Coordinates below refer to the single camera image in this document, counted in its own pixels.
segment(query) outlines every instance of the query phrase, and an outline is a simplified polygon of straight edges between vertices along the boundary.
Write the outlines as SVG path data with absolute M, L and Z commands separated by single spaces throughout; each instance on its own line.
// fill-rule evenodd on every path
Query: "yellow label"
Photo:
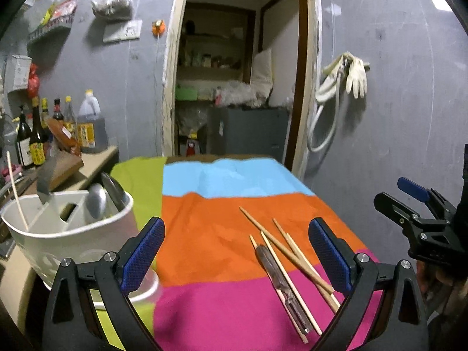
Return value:
M 45 162 L 44 145 L 42 143 L 31 144 L 30 150 L 33 164 L 42 165 Z
M 78 124 L 78 142 L 84 148 L 95 148 L 94 125 L 92 123 Z
M 76 138 L 76 137 L 75 137 L 75 124 L 72 123 L 72 122 L 66 122 L 66 121 L 64 121 L 64 122 L 63 122 L 63 125 L 64 125 L 65 128 L 72 134 L 72 137 Z

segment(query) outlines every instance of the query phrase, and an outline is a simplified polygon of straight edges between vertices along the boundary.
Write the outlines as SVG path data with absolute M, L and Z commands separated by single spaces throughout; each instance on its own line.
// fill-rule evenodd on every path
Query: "chopsticks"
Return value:
M 254 246 L 254 249 L 256 249 L 256 248 L 257 248 L 257 243 L 255 242 L 255 240 L 254 240 L 254 238 L 253 238 L 252 235 L 250 235 L 250 241 L 252 242 L 252 245 Z M 269 277 L 271 283 L 273 283 L 272 277 L 271 277 L 268 273 L 267 273 L 267 275 L 268 275 L 268 277 Z M 288 317 L 289 317 L 289 319 L 291 320 L 291 322 L 292 322 L 294 328 L 296 329 L 298 335 L 299 335 L 300 338 L 302 339 L 303 343 L 304 343 L 304 344 L 309 343 L 309 341 L 307 340 L 306 336 L 301 332 L 301 330 L 299 329 L 299 326 L 297 325 L 296 321 L 293 319 L 293 316 L 291 315 L 291 313 L 290 313 L 289 310 L 287 309 L 287 307 L 286 307 L 286 299 L 285 299 L 285 297 L 284 297 L 283 292 L 282 292 L 281 290 L 279 290 L 279 289 L 276 289 L 276 288 L 275 288 L 275 291 L 276 291 L 276 294 L 277 294 L 278 297 L 279 297 L 279 300 L 280 300 L 281 303 L 283 304 L 283 307 L 285 308 L 285 310 L 286 310 L 286 312 L 287 312 L 287 314 L 288 314 Z
M 6 152 L 6 161 L 8 162 L 8 172 L 10 174 L 11 187 L 13 188 L 13 194 L 15 195 L 16 205 L 18 206 L 18 212 L 20 213 L 21 220 L 23 221 L 24 226 L 26 227 L 26 232 L 29 232 L 29 226 L 27 224 L 26 218 L 24 217 L 23 209 L 21 208 L 20 200 L 18 199 L 18 193 L 16 191 L 15 178 L 13 177 L 13 170 L 11 166 L 10 152 Z
M 250 215 L 244 208 L 239 207 L 240 211 L 249 219 L 252 224 L 257 227 L 264 235 L 291 261 L 297 268 L 299 268 L 307 277 L 309 277 L 316 285 L 321 286 L 328 294 L 332 294 L 334 289 L 326 283 L 318 274 L 314 273 L 310 267 L 294 253 L 288 250 L 282 243 L 280 243 L 271 233 L 269 233 L 259 222 L 257 222 L 252 215 Z
M 296 256 L 303 260 L 303 262 L 306 263 L 308 268 L 310 269 L 310 272 L 319 276 L 315 268 L 312 266 L 312 264 L 309 262 L 308 259 L 306 259 L 305 255 L 303 252 L 300 250 L 300 248 L 297 246 L 297 244 L 294 242 L 290 234 L 286 233 L 282 227 L 279 225 L 276 219 L 273 219 L 273 223 L 277 227 L 278 231 L 282 234 L 282 236 L 285 238 L 286 242 L 288 243 L 289 247 L 292 249 L 292 251 L 296 254 Z M 330 306 L 330 309 L 333 311 L 334 314 L 338 312 L 338 309 L 340 308 L 340 303 L 336 299 L 336 297 L 333 294 L 329 294 L 324 288 L 322 288 L 320 285 L 317 285 L 317 290 L 321 294 L 321 296 L 324 298 L 324 300 L 327 302 L 328 306 Z
M 273 256 L 273 258 L 275 259 L 276 261 L 276 264 L 279 266 L 280 270 L 281 270 L 281 273 L 283 274 L 284 278 L 286 279 L 287 283 L 289 284 L 289 287 L 291 288 L 291 290 L 293 291 L 294 295 L 296 296 L 297 300 L 299 301 L 299 304 L 300 306 L 302 307 L 302 309 L 304 310 L 304 312 L 306 313 L 307 315 L 307 318 L 308 320 L 310 321 L 310 323 L 312 324 L 312 326 L 314 327 L 315 331 L 317 332 L 318 335 L 321 335 L 322 334 L 322 331 L 320 330 L 320 327 L 319 325 L 317 324 L 317 322 L 315 321 L 314 317 L 312 316 L 312 313 L 310 312 L 309 308 L 307 307 L 306 303 L 304 302 L 304 300 L 302 299 L 301 295 L 299 294 L 298 290 L 296 289 L 296 286 L 294 285 L 294 283 L 292 282 L 291 278 L 289 277 L 289 275 L 287 274 L 285 268 L 283 267 L 283 265 L 281 264 L 280 260 L 278 259 L 278 256 L 276 255 L 275 251 L 273 250 L 273 247 L 271 246 L 270 242 L 268 241 L 268 239 L 266 238 L 265 234 L 263 232 L 260 232 L 261 234 L 261 237 L 263 237 L 264 241 L 265 241 L 265 244 L 268 248 L 268 250 L 271 252 L 271 255 Z

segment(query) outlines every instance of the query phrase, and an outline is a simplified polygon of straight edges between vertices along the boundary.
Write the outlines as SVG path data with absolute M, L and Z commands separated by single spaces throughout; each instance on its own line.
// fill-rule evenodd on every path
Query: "green container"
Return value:
M 175 89 L 176 100 L 197 100 L 198 91 L 195 88 L 179 87 Z

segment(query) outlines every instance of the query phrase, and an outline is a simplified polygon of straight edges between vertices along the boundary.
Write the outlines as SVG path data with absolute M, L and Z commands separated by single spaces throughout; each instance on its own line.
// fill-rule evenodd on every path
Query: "orange stripe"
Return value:
M 312 264 L 318 264 L 310 246 L 307 229 L 311 219 L 322 217 L 333 232 L 344 238 L 353 250 L 365 248 L 357 236 L 317 197 L 302 194 L 263 198 L 205 199 L 196 193 L 162 198 L 162 219 L 166 239 L 158 253 L 157 272 L 164 286 L 197 282 L 242 281 L 264 277 L 249 234 L 257 243 L 261 237 L 240 212 L 244 207 L 284 244 L 272 222 L 276 218 L 289 232 Z M 288 271 L 296 269 L 281 252 Z

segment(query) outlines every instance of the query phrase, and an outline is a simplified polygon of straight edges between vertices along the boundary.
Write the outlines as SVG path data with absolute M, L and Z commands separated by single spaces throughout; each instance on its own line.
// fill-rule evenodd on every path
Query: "metal ladle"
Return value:
M 106 212 L 106 206 L 106 191 L 99 183 L 94 183 L 91 185 L 84 202 L 85 224 L 88 225 L 102 220 Z
M 101 173 L 101 180 L 117 210 L 122 211 L 128 203 L 123 187 L 107 173 Z

